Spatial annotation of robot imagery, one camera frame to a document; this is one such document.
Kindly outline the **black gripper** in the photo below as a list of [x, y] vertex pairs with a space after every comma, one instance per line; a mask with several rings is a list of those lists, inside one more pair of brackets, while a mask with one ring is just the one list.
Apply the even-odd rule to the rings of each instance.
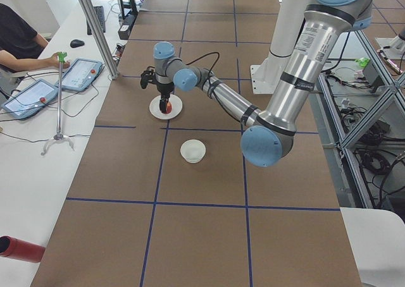
[[161, 94], [161, 98], [159, 100], [159, 110], [162, 113], [166, 113], [166, 100], [168, 99], [168, 103], [170, 103], [171, 96], [170, 94], [174, 90], [174, 83], [161, 83], [157, 84], [158, 92]]

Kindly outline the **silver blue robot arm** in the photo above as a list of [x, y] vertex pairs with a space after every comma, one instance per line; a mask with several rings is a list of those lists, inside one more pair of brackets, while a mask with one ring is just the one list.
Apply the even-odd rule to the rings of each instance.
[[290, 152], [296, 119], [339, 36], [370, 24], [372, 2], [282, 0], [278, 22], [287, 36], [287, 62], [265, 110], [237, 94], [211, 70], [185, 64], [171, 43], [158, 42], [152, 82], [162, 94], [160, 106], [167, 105], [175, 88], [200, 88], [245, 126], [240, 141], [244, 157], [255, 166], [271, 166]]

